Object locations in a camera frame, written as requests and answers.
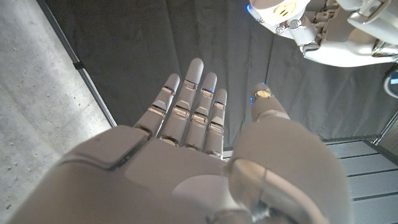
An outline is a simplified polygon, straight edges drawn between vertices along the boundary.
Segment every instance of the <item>concrete wall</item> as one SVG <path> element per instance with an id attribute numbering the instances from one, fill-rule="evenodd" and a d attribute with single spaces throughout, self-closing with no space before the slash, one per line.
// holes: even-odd
<path id="1" fill-rule="evenodd" d="M 108 128 L 36 1 L 0 1 L 0 223 L 60 156 Z"/>

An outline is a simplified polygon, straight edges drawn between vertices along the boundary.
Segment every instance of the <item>metallic finger segment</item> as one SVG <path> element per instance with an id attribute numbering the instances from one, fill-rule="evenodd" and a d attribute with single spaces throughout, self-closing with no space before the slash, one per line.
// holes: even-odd
<path id="1" fill-rule="evenodd" d="M 191 123 L 187 131 L 187 136 L 185 137 L 184 147 L 189 147 L 197 151 L 202 150 L 203 140 L 205 139 L 206 126 L 210 113 L 211 100 L 213 99 L 216 83 L 216 74 L 207 74 L 200 90 L 198 104 L 196 105 L 191 117 Z"/>
<path id="2" fill-rule="evenodd" d="M 171 74 L 155 101 L 134 127 L 147 133 L 150 138 L 155 137 L 162 126 L 179 83 L 180 77 L 177 74 Z"/>
<path id="3" fill-rule="evenodd" d="M 179 146 L 181 143 L 202 71 L 202 60 L 199 58 L 193 59 L 189 66 L 181 92 L 178 95 L 177 102 L 160 137 L 169 144 Z"/>
<path id="4" fill-rule="evenodd" d="M 205 145 L 203 146 L 204 153 L 219 157 L 220 159 L 223 159 L 226 97 L 226 90 L 220 89 L 216 92 L 215 102 L 211 109 Z"/>

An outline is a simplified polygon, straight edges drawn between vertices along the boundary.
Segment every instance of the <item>humanoid robot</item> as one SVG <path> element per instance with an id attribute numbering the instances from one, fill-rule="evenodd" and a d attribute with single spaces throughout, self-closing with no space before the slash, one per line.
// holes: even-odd
<path id="1" fill-rule="evenodd" d="M 352 223 L 339 161 L 265 83 L 252 93 L 253 122 L 222 160 L 226 91 L 215 91 L 214 73 L 199 88 L 202 71 L 194 59 L 161 132 L 177 74 L 136 125 L 63 156 L 9 223 Z"/>

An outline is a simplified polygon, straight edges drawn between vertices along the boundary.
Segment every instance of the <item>white robotic hand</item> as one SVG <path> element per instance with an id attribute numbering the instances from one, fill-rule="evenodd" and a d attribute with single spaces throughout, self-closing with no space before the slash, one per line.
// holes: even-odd
<path id="1" fill-rule="evenodd" d="M 112 128 L 63 156 L 9 223 L 351 224 L 339 161 L 265 83 L 252 93 L 253 122 L 221 160 L 226 92 L 211 103 L 209 73 L 192 106 L 202 70 L 194 59 L 159 138 L 176 74 L 134 127 Z"/>
<path id="2" fill-rule="evenodd" d="M 209 73 L 200 89 L 198 103 L 193 108 L 192 104 L 198 90 L 202 71 L 203 62 L 199 58 L 193 59 L 177 102 L 160 138 L 173 146 L 203 151 L 222 159 L 227 94 L 224 89 L 218 90 L 215 95 L 215 101 L 212 104 L 217 76 L 214 73 Z M 179 82 L 178 75 L 171 74 L 162 91 L 152 106 L 148 108 L 148 111 L 134 126 L 135 128 L 144 131 L 149 137 L 157 136 Z M 185 140 L 182 141 L 189 121 L 190 124 Z"/>
<path id="3" fill-rule="evenodd" d="M 337 67 L 398 62 L 397 0 L 327 0 L 316 11 L 306 10 L 309 2 L 250 0 L 248 11 L 294 39 L 309 60 Z"/>

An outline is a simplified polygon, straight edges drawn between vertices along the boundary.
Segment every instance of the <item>metal pole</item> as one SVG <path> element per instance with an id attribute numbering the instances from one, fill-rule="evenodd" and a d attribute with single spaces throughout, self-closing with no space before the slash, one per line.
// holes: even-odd
<path id="1" fill-rule="evenodd" d="M 60 39 L 63 47 L 65 48 L 69 57 L 71 58 L 73 65 L 81 63 L 79 61 L 79 58 L 74 53 L 72 47 L 70 46 L 67 38 L 65 37 L 65 34 L 62 32 L 61 27 L 59 26 L 57 20 L 55 20 L 54 15 L 52 14 L 47 3 L 45 3 L 44 0 L 37 0 L 37 3 L 39 4 L 40 8 L 43 10 L 46 18 L 49 20 L 53 30 L 55 31 L 55 33 L 58 36 L 58 38 Z M 88 75 L 87 71 L 84 68 L 79 68 L 77 70 L 78 70 L 80 76 L 82 77 L 82 79 L 84 80 L 84 82 L 86 83 L 86 86 L 90 90 L 90 93 L 93 95 L 93 97 L 94 97 L 95 101 L 97 102 L 99 108 L 101 109 L 102 113 L 105 115 L 105 118 L 108 121 L 109 125 L 111 125 L 112 128 L 117 126 L 115 120 L 113 119 L 111 113 L 109 112 L 108 108 L 106 107 L 104 101 L 102 100 L 102 97 L 100 96 L 100 93 L 98 93 L 98 90 L 95 87 L 90 76 Z"/>
<path id="2" fill-rule="evenodd" d="M 392 119 L 387 123 L 386 127 L 381 131 L 380 137 L 374 140 L 372 143 L 374 145 L 380 144 L 381 140 L 386 137 L 387 132 L 391 129 L 392 125 L 398 120 L 398 110 L 396 111 L 395 115 L 392 117 Z"/>

